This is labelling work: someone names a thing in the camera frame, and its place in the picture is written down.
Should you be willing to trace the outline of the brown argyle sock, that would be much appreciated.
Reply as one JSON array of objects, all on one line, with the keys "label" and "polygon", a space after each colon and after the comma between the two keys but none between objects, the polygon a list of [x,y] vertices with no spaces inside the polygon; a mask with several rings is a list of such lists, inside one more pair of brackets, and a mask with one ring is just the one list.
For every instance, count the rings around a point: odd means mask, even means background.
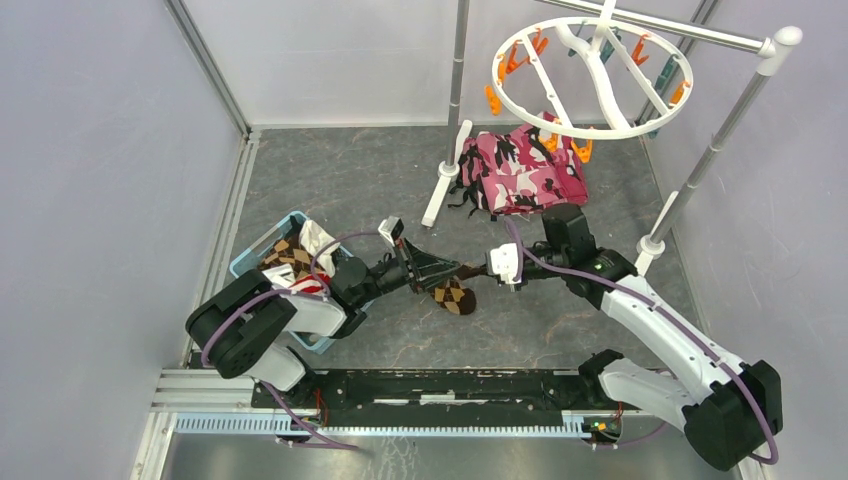
[{"label": "brown argyle sock", "polygon": [[438,306],[459,316],[472,314],[477,306],[475,292],[464,285],[464,281],[470,279],[463,279],[463,266],[456,271],[454,278],[429,292],[430,297]]},{"label": "brown argyle sock", "polygon": [[259,262],[261,271],[275,267],[289,266],[295,279],[312,274],[312,257],[300,245],[299,238],[287,237],[275,243],[266,256]]}]

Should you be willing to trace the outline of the white round clip hanger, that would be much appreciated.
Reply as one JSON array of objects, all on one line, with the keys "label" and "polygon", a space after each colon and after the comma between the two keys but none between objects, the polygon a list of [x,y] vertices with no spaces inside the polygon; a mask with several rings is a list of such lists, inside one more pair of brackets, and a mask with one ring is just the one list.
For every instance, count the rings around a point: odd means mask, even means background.
[{"label": "white round clip hanger", "polygon": [[[502,110],[506,109],[519,119],[541,129],[556,132],[569,137],[592,140],[620,140],[647,134],[670,122],[682,109],[691,96],[694,87],[694,73],[683,52],[664,37],[632,22],[613,18],[616,3],[605,1],[595,16],[558,17],[536,22],[520,29],[508,37],[498,47],[491,64],[491,85],[501,100]],[[574,126],[554,82],[548,74],[541,58],[544,43],[554,35],[563,47],[575,53],[588,71],[603,119],[608,128],[592,132],[588,128]],[[669,57],[678,56],[678,71],[683,80],[691,83],[682,101],[670,108],[668,101],[673,94],[662,94],[654,87],[644,73],[642,66],[650,58],[643,53],[646,43],[664,50]],[[625,117],[615,96],[612,80],[603,53],[618,57],[627,73],[655,108],[658,116],[646,123],[635,126]],[[533,114],[510,98],[506,83],[507,77],[522,65],[530,66],[538,77],[545,98],[553,109],[552,118]]]}]

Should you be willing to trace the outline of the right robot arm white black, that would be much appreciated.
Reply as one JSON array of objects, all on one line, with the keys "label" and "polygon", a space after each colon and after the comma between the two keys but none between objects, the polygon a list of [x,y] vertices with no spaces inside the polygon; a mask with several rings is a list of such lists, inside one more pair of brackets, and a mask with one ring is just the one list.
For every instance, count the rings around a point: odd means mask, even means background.
[{"label": "right robot arm white black", "polygon": [[782,385],[768,362],[743,360],[671,307],[619,252],[597,245],[581,209],[561,204],[542,214],[544,240],[526,245],[506,217],[509,242],[486,254],[488,276],[518,290],[560,278],[569,291],[636,336],[666,367],[645,369],[604,350],[578,369],[577,392],[591,408],[610,401],[645,411],[682,432],[711,467],[728,471],[749,458],[779,460]]}]

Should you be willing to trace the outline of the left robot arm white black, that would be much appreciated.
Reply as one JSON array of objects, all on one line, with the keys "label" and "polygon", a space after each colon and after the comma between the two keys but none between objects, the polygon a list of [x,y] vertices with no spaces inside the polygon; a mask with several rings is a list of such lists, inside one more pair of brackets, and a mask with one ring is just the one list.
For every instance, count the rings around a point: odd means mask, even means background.
[{"label": "left robot arm white black", "polygon": [[461,267],[400,243],[373,266],[342,256],[328,284],[315,293],[282,287],[254,268],[197,307],[185,330],[200,348],[204,367],[224,379],[248,376],[288,406],[302,407],[313,397],[316,374],[281,335],[343,338],[364,321],[367,304],[404,287],[427,292]]}]

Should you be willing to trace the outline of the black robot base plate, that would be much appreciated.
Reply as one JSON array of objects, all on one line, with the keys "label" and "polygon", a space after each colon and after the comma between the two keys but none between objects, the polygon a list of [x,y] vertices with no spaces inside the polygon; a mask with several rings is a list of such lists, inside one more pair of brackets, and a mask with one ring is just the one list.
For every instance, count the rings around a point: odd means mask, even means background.
[{"label": "black robot base plate", "polygon": [[634,406],[575,370],[329,369],[290,408],[320,408],[329,427],[547,427],[564,412],[614,416]]}]

